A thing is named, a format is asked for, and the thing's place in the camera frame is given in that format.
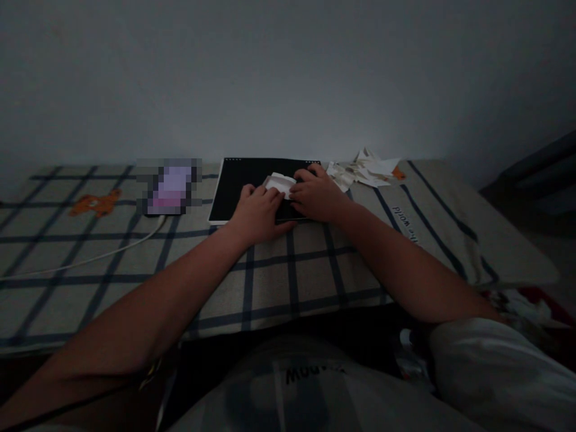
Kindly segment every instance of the white wall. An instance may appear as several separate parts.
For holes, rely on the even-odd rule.
[[[576,128],[570,0],[0,7],[0,197],[41,164],[365,145],[480,187]]]

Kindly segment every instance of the sleeve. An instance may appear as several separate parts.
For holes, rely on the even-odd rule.
[[[512,328],[483,318],[430,335],[445,402],[493,431],[576,430],[576,374]]]

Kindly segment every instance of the forearm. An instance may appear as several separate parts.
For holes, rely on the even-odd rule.
[[[361,205],[350,202],[334,224],[389,294],[418,320],[440,323],[484,317],[503,322],[459,276]]]
[[[246,248],[223,227],[98,316],[43,373],[123,375],[147,366],[178,340]]]

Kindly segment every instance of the checkered fabric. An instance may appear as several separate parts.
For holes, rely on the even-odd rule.
[[[144,244],[67,271],[0,282],[0,353],[62,345],[214,232],[207,219],[218,168],[202,168],[196,191],[202,205],[169,217]],[[403,161],[400,169],[406,180],[392,180],[392,186],[379,189],[354,184],[350,198],[471,284],[554,279],[547,259],[442,162]],[[69,265],[146,236],[157,220],[136,212],[144,185],[136,182],[133,170],[49,167],[31,177],[14,203],[0,208],[0,274]],[[68,215],[82,195],[105,196],[114,188],[122,195],[111,214]],[[388,301],[386,290],[341,232],[304,221],[286,236],[248,249],[184,337],[254,330],[298,316]]]

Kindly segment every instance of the finger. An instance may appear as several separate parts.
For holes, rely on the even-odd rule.
[[[304,181],[314,181],[317,180],[318,177],[316,177],[314,174],[312,174],[310,171],[305,170],[305,169],[299,169],[298,171],[296,171],[294,173],[294,178],[296,180],[298,179],[302,179]]]
[[[254,192],[252,193],[252,195],[263,196],[265,193],[266,193],[266,188],[264,187],[264,185],[260,185],[256,189],[254,189]]]
[[[252,195],[252,192],[254,192],[254,189],[256,189],[253,185],[244,185],[244,187],[242,188],[242,191],[240,192],[240,201],[245,200],[246,198],[248,198],[250,195]]]
[[[288,195],[288,198],[293,201],[302,201],[302,192],[294,192],[293,194]]]
[[[276,198],[278,196],[280,192],[278,192],[278,189],[276,188],[270,188],[266,191],[266,193],[264,194],[265,198],[268,198],[270,201],[273,201],[274,198]]]
[[[298,225],[298,222],[291,221],[291,222],[284,222],[283,224],[276,225],[274,227],[274,235],[276,237],[280,237],[281,235],[286,234],[288,231],[294,229],[294,227]]]
[[[303,214],[304,216],[306,216],[306,208],[300,204],[300,203],[291,203],[290,204],[294,210],[296,210],[298,213]]]
[[[284,192],[278,193],[278,195],[272,199],[272,206],[274,207],[274,211],[278,210],[278,207],[280,207],[280,204],[282,204],[285,195],[286,194]]]
[[[294,186],[290,188],[290,192],[302,192],[310,187],[310,184],[306,182],[296,183]]]
[[[328,174],[326,174],[326,170],[324,168],[322,168],[321,165],[319,164],[312,164],[308,167],[309,171],[314,171],[314,173],[316,173],[316,176],[318,178],[324,178],[324,177],[328,177]]]

